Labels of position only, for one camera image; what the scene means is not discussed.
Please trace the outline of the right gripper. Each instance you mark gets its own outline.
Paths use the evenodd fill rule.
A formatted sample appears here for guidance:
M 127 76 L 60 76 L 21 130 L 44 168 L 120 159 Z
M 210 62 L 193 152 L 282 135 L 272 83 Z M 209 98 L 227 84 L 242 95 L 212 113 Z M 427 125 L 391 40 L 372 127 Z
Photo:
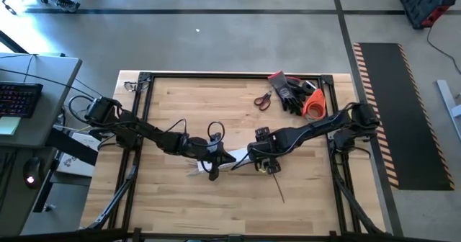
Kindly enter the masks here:
M 264 163 L 260 160 L 268 157 L 280 156 L 282 152 L 277 149 L 277 146 L 272 141 L 257 141 L 247 145 L 249 158 L 255 162 L 255 169 L 261 173 L 265 172 Z M 278 161 L 272 162 L 270 166 L 271 174 L 276 174 L 281 171 L 281 166 Z

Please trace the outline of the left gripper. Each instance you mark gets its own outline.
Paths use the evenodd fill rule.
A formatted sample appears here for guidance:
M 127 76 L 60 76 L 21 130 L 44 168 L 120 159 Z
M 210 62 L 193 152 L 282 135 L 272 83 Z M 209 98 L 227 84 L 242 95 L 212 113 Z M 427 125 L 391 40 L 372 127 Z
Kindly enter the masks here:
M 202 155 L 199 156 L 201 163 L 208 162 L 212 164 L 211 171 L 208 172 L 208 179 L 215 181 L 219 177 L 219 167 L 227 167 L 236 162 L 236 158 L 226 150 L 218 148 L 214 152 L 209 152 L 208 144 L 202 149 Z

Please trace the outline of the white duct cover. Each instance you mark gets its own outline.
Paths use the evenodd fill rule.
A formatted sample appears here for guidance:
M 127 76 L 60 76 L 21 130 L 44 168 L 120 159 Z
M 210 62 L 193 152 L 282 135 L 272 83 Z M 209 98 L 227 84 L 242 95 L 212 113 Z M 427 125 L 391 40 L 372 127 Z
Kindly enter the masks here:
M 231 163 L 221 164 L 219 166 L 219 169 L 231 168 L 231 167 L 235 166 L 237 163 L 240 163 L 241 165 L 243 165 L 244 163 L 248 163 L 248 162 L 251 161 L 250 158 L 249 158 L 248 151 L 247 151 L 246 148 L 241 148 L 241 149 L 238 149 L 238 150 L 229 151 L 228 153 L 232 157 L 234 157 L 234 159 L 236 161 L 231 162 Z M 208 163 L 208 162 L 201 163 L 200 161 L 197 162 L 197 171 L 199 173 L 205 173 L 206 170 L 209 171 L 211 168 L 212 168 L 211 163 Z

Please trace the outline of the bundle of thin wires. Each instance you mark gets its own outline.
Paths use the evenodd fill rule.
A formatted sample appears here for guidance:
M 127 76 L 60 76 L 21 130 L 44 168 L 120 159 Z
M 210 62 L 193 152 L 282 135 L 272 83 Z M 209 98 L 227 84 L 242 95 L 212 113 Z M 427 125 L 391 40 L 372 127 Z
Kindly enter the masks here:
M 275 181 L 275 184 L 277 185 L 277 189 L 278 189 L 279 195 L 280 195 L 280 197 L 281 197 L 282 203 L 285 203 L 285 197 L 284 197 L 284 195 L 283 195 L 283 192 L 282 192 L 281 186 L 280 186 L 280 184 L 279 184 L 279 181 L 278 181 L 278 179 L 277 179 L 277 177 L 276 177 L 275 174 L 272 174 L 272 177 L 273 177 L 273 179 L 274 179 L 274 181 Z

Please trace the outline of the black work glove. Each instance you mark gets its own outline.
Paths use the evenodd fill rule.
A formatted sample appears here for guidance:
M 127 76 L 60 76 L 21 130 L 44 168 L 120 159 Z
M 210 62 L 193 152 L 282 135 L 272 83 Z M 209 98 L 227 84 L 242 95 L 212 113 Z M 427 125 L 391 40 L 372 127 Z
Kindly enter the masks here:
M 306 91 L 304 89 L 303 83 L 300 79 L 288 76 L 287 82 L 292 93 L 301 101 L 306 100 Z
M 285 74 L 279 71 L 268 77 L 270 84 L 274 87 L 284 111 L 297 116 L 302 115 L 303 103 L 294 89 L 289 85 Z

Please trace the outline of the orange tape dispenser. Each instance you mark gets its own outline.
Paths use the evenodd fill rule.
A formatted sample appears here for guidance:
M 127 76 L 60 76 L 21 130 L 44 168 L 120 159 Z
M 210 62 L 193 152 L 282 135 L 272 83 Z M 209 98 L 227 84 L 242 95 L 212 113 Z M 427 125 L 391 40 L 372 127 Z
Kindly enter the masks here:
M 326 99 L 320 89 L 316 89 L 304 103 L 302 116 L 311 120 L 321 120 L 326 115 Z

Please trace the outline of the black tape roll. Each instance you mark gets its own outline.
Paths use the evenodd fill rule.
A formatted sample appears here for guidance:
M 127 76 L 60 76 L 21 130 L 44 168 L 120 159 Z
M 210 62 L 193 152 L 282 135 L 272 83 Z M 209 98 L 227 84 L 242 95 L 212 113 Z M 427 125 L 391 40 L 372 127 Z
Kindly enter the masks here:
M 306 96 L 311 96 L 317 89 L 317 86 L 312 84 L 310 81 L 303 81 L 301 84 L 301 88 L 305 92 Z

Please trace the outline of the white cardboard box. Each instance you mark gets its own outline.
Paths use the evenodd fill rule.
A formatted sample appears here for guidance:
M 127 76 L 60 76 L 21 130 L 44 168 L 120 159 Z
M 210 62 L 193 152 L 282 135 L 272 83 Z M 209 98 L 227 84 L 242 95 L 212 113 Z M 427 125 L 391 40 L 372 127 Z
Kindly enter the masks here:
M 91 148 L 92 150 L 98 152 L 98 145 L 100 141 L 96 138 L 93 138 L 90 135 L 83 133 L 72 133 L 71 136 L 74 140 L 82 143 L 83 145 Z M 56 169 L 57 172 L 64 174 L 73 174 L 78 176 L 92 177 L 94 172 L 94 166 L 84 163 L 83 161 L 77 159 L 76 157 L 70 156 L 67 153 L 64 153 L 61 156 L 60 162 Z

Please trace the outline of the black desk crossbar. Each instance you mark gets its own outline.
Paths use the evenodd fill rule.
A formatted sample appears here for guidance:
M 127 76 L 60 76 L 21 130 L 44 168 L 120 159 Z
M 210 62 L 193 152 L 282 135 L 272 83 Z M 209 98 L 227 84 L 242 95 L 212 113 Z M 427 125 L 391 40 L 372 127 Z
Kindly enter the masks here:
M 56 148 L 58 151 L 74 156 L 84 163 L 88 163 L 92 166 L 95 165 L 97 160 L 98 153 L 95 150 L 81 144 L 77 140 L 74 140 L 72 137 L 69 137 L 65 133 L 56 129 L 52 129 L 50 131 L 50 134 L 45 142 L 45 146 Z M 42 212 L 43 210 L 47 211 L 51 209 L 51 206 L 46 204 L 46 200 L 53 188 L 53 183 L 50 180 L 53 177 L 57 166 L 58 159 L 56 158 L 56 154 L 54 154 L 51 157 L 49 165 L 45 167 L 45 178 L 32 209 L 33 212 Z

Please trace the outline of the black mat with orange stripes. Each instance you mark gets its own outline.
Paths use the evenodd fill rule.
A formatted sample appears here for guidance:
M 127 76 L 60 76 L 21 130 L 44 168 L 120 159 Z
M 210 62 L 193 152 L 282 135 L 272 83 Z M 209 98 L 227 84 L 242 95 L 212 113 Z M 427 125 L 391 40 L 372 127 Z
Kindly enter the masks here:
M 388 184 L 402 191 L 455 190 L 447 156 L 456 134 L 436 93 L 435 59 L 418 63 L 391 42 L 352 48 L 365 100 L 380 121 L 377 145 Z

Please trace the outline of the grey desk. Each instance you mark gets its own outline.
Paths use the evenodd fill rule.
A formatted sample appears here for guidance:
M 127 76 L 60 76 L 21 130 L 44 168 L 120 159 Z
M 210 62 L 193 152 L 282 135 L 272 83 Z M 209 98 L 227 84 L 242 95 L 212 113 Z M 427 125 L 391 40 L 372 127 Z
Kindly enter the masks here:
M 13 136 L 0 135 L 0 170 L 5 158 L 13 164 L 0 184 L 0 236 L 17 236 L 33 208 L 38 194 L 23 180 L 24 163 L 33 156 L 47 166 L 55 149 L 45 146 L 61 107 L 79 72 L 78 58 L 0 53 L 0 81 L 26 81 L 43 85 L 34 115 L 22 119 Z

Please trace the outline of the black computer mouse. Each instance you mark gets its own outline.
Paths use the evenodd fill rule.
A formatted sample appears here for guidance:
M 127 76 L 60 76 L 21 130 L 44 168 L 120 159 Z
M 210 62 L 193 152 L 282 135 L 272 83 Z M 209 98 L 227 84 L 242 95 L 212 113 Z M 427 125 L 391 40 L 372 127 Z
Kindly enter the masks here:
M 30 189 L 39 189 L 44 179 L 43 162 L 39 157 L 32 157 L 24 163 L 23 179 Z

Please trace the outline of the black backlit keyboard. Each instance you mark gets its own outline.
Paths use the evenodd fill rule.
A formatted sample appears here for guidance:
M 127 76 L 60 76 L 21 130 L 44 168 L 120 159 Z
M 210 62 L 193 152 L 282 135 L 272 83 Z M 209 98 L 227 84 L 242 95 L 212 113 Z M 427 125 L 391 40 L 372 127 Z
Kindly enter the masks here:
M 1 81 L 0 117 L 31 118 L 42 88 L 42 84 Z

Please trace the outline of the pale green note pad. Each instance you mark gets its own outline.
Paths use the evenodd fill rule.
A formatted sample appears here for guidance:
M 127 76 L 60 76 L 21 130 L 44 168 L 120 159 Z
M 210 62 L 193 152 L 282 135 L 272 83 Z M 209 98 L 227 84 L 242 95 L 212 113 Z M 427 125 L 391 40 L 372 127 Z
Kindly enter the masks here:
M 20 121 L 20 117 L 0 117 L 0 135 L 13 135 Z

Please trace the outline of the black and red tool box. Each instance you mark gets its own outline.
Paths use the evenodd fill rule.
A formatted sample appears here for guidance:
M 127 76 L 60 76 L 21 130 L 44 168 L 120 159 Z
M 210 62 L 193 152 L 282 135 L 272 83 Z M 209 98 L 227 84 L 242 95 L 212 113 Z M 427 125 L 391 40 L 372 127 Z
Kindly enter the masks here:
M 432 27 L 456 0 L 400 0 L 412 28 L 422 30 Z

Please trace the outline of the black metal bar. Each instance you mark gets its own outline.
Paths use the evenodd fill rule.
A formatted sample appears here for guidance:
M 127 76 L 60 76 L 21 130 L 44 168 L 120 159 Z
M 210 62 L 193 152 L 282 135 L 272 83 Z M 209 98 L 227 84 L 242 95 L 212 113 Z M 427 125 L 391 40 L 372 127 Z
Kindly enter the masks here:
M 21 47 L 17 42 L 11 39 L 6 33 L 0 30 L 0 43 L 5 45 L 14 53 L 28 54 L 28 52 Z

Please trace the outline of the red-handled scissors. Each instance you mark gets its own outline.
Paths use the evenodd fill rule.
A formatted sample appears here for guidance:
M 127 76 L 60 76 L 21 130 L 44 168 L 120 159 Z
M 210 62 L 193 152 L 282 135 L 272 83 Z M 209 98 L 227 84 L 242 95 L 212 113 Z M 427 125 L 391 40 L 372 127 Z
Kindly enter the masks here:
M 257 97 L 254 100 L 254 105 L 259 108 L 260 111 L 265 111 L 271 105 L 272 89 L 261 97 Z

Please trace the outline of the black aluminium extrusion frame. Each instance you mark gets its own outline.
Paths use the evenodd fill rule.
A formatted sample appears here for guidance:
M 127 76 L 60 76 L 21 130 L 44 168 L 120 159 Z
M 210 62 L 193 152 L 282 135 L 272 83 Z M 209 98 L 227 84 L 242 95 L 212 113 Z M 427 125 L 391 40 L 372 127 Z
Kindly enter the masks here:
M 201 138 L 224 132 L 225 149 L 238 150 L 254 141 L 257 128 L 305 124 L 304 118 L 283 111 L 277 97 L 260 111 L 254 100 L 268 90 L 263 75 L 162 76 L 153 83 L 148 121 L 163 130 L 186 130 Z M 144 142 L 130 228 L 174 235 L 282 236 L 322 236 L 340 229 L 323 136 L 280 159 L 282 170 L 276 177 L 285 203 L 273 177 L 250 164 L 235 171 L 223 169 L 210 181 L 207 174 L 189 176 L 189 162 L 193 161 Z

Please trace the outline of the grey metal rail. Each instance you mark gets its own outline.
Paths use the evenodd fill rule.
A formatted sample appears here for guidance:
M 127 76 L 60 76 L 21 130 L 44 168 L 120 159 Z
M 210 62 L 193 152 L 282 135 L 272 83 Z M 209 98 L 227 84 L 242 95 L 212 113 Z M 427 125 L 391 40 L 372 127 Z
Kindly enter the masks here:
M 448 111 L 452 124 L 454 125 L 458 139 L 461 142 L 461 102 L 459 104 L 456 103 L 456 99 L 461 99 L 461 93 L 453 96 L 448 83 L 445 80 L 436 80 L 436 85 L 442 95 L 442 100 Z

